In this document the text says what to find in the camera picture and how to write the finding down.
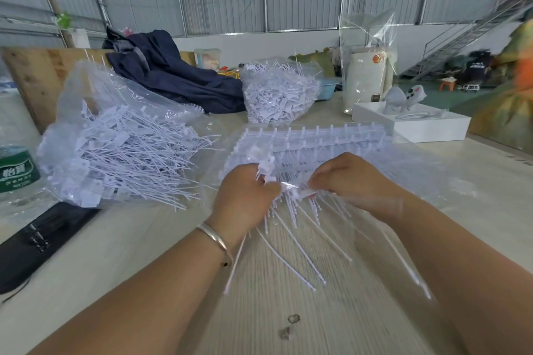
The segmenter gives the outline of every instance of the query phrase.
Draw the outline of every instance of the white box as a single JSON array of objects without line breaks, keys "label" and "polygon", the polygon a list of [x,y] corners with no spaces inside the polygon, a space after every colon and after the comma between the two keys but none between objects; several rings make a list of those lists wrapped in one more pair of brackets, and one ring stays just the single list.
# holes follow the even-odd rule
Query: white box
[{"label": "white box", "polygon": [[[384,115],[385,102],[357,103],[353,105],[352,120],[354,122],[375,122],[383,124],[387,130],[394,130],[414,143],[441,142],[445,140],[463,140],[470,124],[470,117],[445,111],[442,117],[429,117],[399,120],[396,116]],[[428,111],[436,114],[439,108],[423,104],[414,104],[408,113]]]}]

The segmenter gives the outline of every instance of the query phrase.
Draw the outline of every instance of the person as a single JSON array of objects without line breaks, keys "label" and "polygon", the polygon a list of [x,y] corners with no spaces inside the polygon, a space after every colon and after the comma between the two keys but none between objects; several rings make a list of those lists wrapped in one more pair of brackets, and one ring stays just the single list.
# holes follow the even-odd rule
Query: person
[{"label": "person", "polygon": [[[280,194],[279,183],[257,180],[256,173],[256,164],[233,169],[221,183],[206,220],[230,251]],[[360,157],[344,153],[324,163],[309,186],[340,196],[402,199],[401,214],[372,204],[375,200],[361,199],[361,209],[396,232],[470,352],[519,355],[533,351],[533,275],[528,271]],[[176,353],[225,255],[208,234],[195,229],[30,354]]]}]

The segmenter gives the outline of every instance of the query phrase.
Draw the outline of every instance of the orange stool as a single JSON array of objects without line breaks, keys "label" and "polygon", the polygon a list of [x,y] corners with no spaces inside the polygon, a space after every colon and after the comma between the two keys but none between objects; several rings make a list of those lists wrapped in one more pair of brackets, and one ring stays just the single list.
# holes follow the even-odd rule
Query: orange stool
[{"label": "orange stool", "polygon": [[439,91],[442,91],[443,88],[446,87],[446,86],[448,86],[449,91],[453,91],[454,87],[455,87],[455,80],[450,81],[450,80],[444,80],[443,79],[443,82],[439,86]]}]

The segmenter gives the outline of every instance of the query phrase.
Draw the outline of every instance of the metal staircase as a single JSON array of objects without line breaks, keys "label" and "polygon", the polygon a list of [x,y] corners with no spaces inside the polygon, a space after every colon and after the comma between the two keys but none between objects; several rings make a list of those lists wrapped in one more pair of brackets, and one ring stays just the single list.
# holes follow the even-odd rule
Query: metal staircase
[{"label": "metal staircase", "polygon": [[449,58],[499,24],[533,7],[533,0],[496,0],[481,20],[463,19],[426,43],[422,60],[402,73],[413,81],[439,69]]}]

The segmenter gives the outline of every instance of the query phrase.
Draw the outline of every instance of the wooden table surface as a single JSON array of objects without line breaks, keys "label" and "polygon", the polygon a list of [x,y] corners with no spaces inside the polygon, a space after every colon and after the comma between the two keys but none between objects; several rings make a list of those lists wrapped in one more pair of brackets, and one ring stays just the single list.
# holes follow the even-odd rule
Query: wooden table surface
[{"label": "wooden table surface", "polygon": [[[228,130],[246,122],[244,113],[217,116]],[[302,122],[350,121],[340,96],[315,103]],[[419,145],[462,166],[476,188],[443,208],[450,217],[494,248],[533,271],[533,166],[472,139]],[[0,353],[22,355],[77,312],[130,277],[203,221],[198,202],[187,211],[142,203],[113,207],[90,222],[0,308]],[[325,230],[352,256],[340,256],[302,215],[295,235],[327,285],[323,286],[280,225],[268,239],[316,286],[295,277],[256,234],[245,244],[228,296],[221,271],[189,330],[184,354],[461,354],[453,326],[435,300],[415,285],[386,235],[384,225],[364,215],[355,224],[370,239],[325,209]],[[279,331],[298,314],[295,338]]]}]

